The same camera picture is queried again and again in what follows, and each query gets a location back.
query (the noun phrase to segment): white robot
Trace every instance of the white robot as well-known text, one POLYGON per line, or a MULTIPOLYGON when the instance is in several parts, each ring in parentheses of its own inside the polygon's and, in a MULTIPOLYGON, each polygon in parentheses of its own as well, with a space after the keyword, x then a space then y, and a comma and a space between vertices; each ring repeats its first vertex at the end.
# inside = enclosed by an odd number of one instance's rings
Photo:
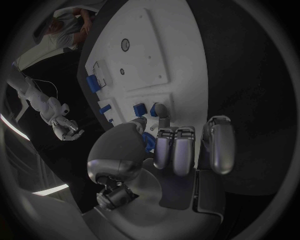
POLYGON ((64 116, 70 111, 67 104, 61 105, 55 97, 49 97, 36 89, 33 79, 24 77, 13 64, 7 83, 13 87, 20 98, 26 99, 34 110, 40 113, 41 118, 52 126, 55 135, 62 141, 78 139, 84 130, 78 131, 78 125, 74 120, 68 120, 64 116))

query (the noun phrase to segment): cable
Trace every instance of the cable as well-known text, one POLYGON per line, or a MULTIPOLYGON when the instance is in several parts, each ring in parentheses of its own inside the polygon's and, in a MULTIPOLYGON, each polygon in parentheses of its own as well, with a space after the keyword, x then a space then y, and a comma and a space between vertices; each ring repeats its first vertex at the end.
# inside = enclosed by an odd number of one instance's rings
POLYGON ((41 88, 39 87, 39 85, 38 85, 35 81, 41 81, 41 82, 46 82, 46 83, 52 84, 52 85, 55 87, 55 90, 56 90, 56 99, 57 99, 57 100, 59 99, 59 91, 58 91, 57 87, 55 86, 55 84, 54 84, 53 82, 51 82, 51 81, 46 81, 46 80, 34 79, 34 78, 32 78, 32 77, 29 77, 29 76, 27 76, 24 72, 22 72, 22 71, 20 70, 20 68, 19 68, 19 63, 18 63, 18 62, 15 62, 15 63, 16 63, 16 67, 17 67, 17 69, 19 70, 19 72, 20 72, 21 74, 23 74, 25 77, 31 78, 31 79, 33 80, 33 82, 37 85, 38 89, 39 89, 41 92, 43 92, 43 91, 41 90, 41 88))

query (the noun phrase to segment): light strip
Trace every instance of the light strip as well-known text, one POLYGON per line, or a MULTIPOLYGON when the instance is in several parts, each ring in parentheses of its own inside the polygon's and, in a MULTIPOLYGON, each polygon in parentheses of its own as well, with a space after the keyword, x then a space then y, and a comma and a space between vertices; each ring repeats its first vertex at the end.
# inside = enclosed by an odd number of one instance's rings
POLYGON ((47 189, 47 190, 44 190, 44 191, 33 192, 33 194, 39 195, 39 196, 46 196, 46 195, 49 195, 49 194, 56 193, 60 190, 66 189, 68 187, 69 186, 67 184, 64 184, 64 185, 56 186, 56 187, 53 187, 53 188, 50 188, 50 189, 47 189))
POLYGON ((3 121, 10 129, 12 129, 14 132, 16 132, 17 134, 19 134, 19 135, 22 136, 23 138, 25 138, 25 139, 27 139, 28 141, 30 141, 30 139, 29 139, 24 133, 20 132, 20 131, 19 131, 18 129, 16 129, 13 125, 11 125, 10 122, 7 121, 7 120, 5 119, 5 117, 4 117, 2 114, 0 114, 0 118, 2 119, 2 121, 3 121))

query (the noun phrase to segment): mounting hole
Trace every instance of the mounting hole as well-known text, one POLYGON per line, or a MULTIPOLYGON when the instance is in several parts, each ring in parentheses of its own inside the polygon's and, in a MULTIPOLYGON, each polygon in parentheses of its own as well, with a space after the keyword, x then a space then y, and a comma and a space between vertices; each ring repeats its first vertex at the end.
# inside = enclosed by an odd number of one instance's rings
POLYGON ((127 52, 130 47, 129 40, 124 38, 121 42, 121 48, 124 52, 127 52))

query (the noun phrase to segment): gray shirt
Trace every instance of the gray shirt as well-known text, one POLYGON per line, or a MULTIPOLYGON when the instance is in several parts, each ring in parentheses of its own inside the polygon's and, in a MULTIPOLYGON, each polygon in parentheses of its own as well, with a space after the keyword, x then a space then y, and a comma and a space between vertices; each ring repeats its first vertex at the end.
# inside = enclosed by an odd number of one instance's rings
POLYGON ((63 26, 60 32, 49 34, 50 44, 57 49, 71 47, 74 41, 74 33, 79 33, 82 27, 73 15, 73 9, 58 10, 53 16, 62 21, 63 26))

